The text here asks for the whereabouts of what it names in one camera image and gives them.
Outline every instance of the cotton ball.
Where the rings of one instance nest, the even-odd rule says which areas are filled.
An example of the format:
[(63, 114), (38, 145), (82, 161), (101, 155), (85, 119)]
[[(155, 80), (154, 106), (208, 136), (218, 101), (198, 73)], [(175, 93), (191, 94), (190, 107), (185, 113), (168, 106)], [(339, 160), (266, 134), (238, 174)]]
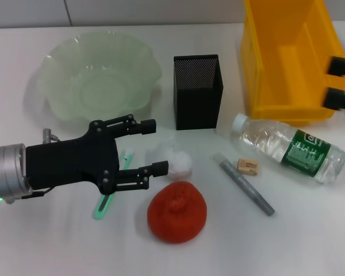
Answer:
[(165, 152), (168, 160), (168, 176), (180, 179), (191, 172), (192, 162), (190, 156), (184, 151), (169, 150)]

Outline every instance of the black mesh pen holder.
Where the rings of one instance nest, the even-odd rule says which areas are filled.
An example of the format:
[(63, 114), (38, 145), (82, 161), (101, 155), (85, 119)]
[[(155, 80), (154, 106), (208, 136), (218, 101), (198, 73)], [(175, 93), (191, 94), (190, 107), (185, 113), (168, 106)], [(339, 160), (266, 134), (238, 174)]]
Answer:
[(174, 57), (177, 130), (216, 128), (223, 79), (218, 55)]

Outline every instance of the green bottle label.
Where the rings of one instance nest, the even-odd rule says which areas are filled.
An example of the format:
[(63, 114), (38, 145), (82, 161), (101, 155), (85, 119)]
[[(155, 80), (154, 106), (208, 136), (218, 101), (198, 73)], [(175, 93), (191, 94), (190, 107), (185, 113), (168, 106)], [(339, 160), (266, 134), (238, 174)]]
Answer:
[(314, 177), (322, 166), (330, 147), (331, 144), (298, 130), (281, 164)]

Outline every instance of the yellow plastic bin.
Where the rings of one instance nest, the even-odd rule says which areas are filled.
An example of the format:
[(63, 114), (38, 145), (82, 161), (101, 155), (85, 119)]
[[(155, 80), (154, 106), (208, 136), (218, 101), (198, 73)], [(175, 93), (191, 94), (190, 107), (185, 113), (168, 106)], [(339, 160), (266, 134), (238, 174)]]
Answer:
[(345, 90), (345, 78), (327, 75), (330, 57), (344, 51), (322, 0), (245, 0), (241, 59), (255, 119), (292, 125), (330, 118), (322, 108), (327, 87)]

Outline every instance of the bottle cap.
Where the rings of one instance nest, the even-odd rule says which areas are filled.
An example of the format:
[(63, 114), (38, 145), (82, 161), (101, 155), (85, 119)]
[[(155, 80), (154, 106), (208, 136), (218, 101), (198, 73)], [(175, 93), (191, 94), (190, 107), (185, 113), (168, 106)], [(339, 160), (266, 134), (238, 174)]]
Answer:
[(236, 133), (241, 133), (243, 131), (244, 123), (247, 121), (248, 116), (239, 113), (236, 115), (234, 122), (232, 123), (232, 130)]

